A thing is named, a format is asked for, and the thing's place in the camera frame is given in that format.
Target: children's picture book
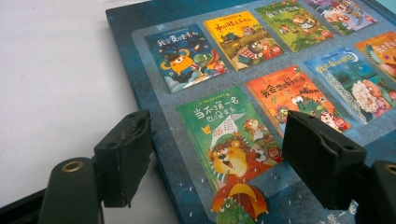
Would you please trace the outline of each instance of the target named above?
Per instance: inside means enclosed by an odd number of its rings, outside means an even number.
[[[281,163],[282,153],[241,89],[219,91],[177,111],[214,191],[206,206],[217,223],[254,223],[267,213],[265,197],[251,181]]]
[[[396,34],[393,31],[365,39],[355,47],[396,80]]]
[[[297,1],[283,1],[255,10],[294,52],[333,36],[331,31]]]
[[[247,82],[247,87],[282,136],[289,110],[317,117],[340,133],[350,127],[297,65],[252,79]]]
[[[304,63],[364,124],[396,105],[396,90],[352,49],[337,49]]]
[[[145,36],[171,92],[181,91],[227,71],[197,24]]]
[[[204,22],[233,68],[238,71],[282,54],[282,48],[249,11]]]
[[[341,35],[349,35],[376,19],[351,0],[304,0]]]

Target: yellow book cover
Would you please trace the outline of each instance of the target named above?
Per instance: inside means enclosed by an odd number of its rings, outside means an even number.
[[[365,39],[355,47],[396,80],[396,34],[393,31]]]
[[[236,71],[283,53],[282,48],[249,11],[204,21],[204,26]]]
[[[250,80],[247,88],[282,136],[289,110],[315,116],[338,132],[350,127],[323,92],[297,65]]]

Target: white surface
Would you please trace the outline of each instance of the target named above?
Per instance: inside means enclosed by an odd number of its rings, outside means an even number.
[[[0,207],[137,110],[105,13],[136,2],[0,1]],[[106,223],[177,222],[152,158],[132,209],[105,209]]]

